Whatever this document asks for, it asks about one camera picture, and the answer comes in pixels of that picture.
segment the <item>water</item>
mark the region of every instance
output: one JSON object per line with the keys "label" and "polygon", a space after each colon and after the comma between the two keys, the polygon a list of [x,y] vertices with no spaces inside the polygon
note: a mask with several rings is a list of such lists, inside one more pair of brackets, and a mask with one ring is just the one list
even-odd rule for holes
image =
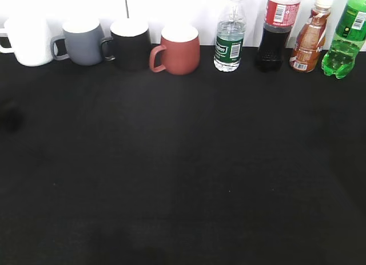
{"label": "water", "polygon": [[[241,41],[244,39],[245,23],[237,21],[222,21],[217,25],[217,36],[226,41]],[[223,72],[235,71],[240,64],[240,60],[235,63],[225,63],[214,57],[213,63],[216,68]]]}
{"label": "water", "polygon": [[357,54],[362,47],[363,41],[351,42],[336,35],[332,42],[331,49],[325,55],[321,64],[324,74],[327,76],[335,75],[341,79],[348,75],[355,66]]}

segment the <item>gray mug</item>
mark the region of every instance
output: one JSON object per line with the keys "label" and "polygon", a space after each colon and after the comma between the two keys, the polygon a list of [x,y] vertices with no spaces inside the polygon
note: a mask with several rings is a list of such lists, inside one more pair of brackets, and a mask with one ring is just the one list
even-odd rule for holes
{"label": "gray mug", "polygon": [[[98,19],[78,19],[65,22],[63,35],[52,38],[51,53],[56,61],[70,58],[79,65],[95,65],[103,60],[100,52],[100,40],[104,33]],[[67,54],[56,55],[55,42],[64,39]]]}

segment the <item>mug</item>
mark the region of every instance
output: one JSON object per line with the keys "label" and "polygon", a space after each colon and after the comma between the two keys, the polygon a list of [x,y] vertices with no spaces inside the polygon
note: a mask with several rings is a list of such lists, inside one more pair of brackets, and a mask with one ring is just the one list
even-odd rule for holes
{"label": "mug", "polygon": [[[161,65],[155,67],[155,57],[161,53]],[[150,54],[150,69],[154,73],[166,70],[173,75],[192,73],[200,64],[198,31],[191,25],[165,26],[160,45]]]}
{"label": "mug", "polygon": [[[100,63],[103,59],[99,50],[99,41],[104,37],[99,20],[75,19],[62,25],[63,35],[52,38],[50,48],[57,61],[70,58],[74,63],[90,66]],[[56,41],[64,39],[67,54],[56,55]]]}
{"label": "mug", "polygon": [[0,45],[0,53],[14,53],[20,64],[33,67],[52,61],[51,32],[45,19],[11,17],[0,33],[7,34],[11,45],[11,48]]}
{"label": "mug", "polygon": [[117,67],[127,71],[137,71],[149,67],[151,41],[149,25],[137,19],[121,19],[110,26],[111,37],[101,39],[103,46],[108,43],[111,56],[104,55],[106,61],[114,61]]}

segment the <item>barcode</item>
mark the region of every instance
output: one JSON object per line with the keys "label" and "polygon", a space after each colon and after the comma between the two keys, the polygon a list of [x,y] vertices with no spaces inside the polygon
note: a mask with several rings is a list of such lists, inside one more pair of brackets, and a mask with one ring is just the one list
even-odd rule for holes
{"label": "barcode", "polygon": [[366,13],[359,12],[354,24],[352,25],[352,29],[361,30],[362,27],[364,26],[365,21],[366,21]]}
{"label": "barcode", "polygon": [[240,54],[240,46],[241,44],[231,46],[230,58],[237,58]]}
{"label": "barcode", "polygon": [[298,62],[295,62],[295,63],[293,64],[293,67],[294,67],[295,69],[298,69],[298,70],[301,70],[301,71],[306,71],[306,69],[308,68],[308,65],[307,65],[307,64],[300,64],[300,63],[298,63]]}
{"label": "barcode", "polygon": [[276,14],[274,16],[274,22],[282,22],[284,21],[284,16],[286,12],[286,5],[277,5]]}

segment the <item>bottle label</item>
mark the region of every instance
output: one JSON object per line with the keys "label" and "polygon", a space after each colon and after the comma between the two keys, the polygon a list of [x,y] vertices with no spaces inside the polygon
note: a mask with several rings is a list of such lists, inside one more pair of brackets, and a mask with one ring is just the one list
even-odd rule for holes
{"label": "bottle label", "polygon": [[297,71],[310,72],[315,69],[325,44],[325,29],[330,13],[312,10],[308,22],[300,31],[292,51],[290,65]]}
{"label": "bottle label", "polygon": [[226,41],[217,37],[215,57],[224,63],[236,63],[241,58],[243,39],[238,41]]}
{"label": "bottle label", "polygon": [[289,27],[295,24],[300,3],[285,5],[268,0],[264,21],[277,27]]}
{"label": "bottle label", "polygon": [[349,41],[364,41],[366,39],[366,13],[346,6],[338,23],[336,33]]}

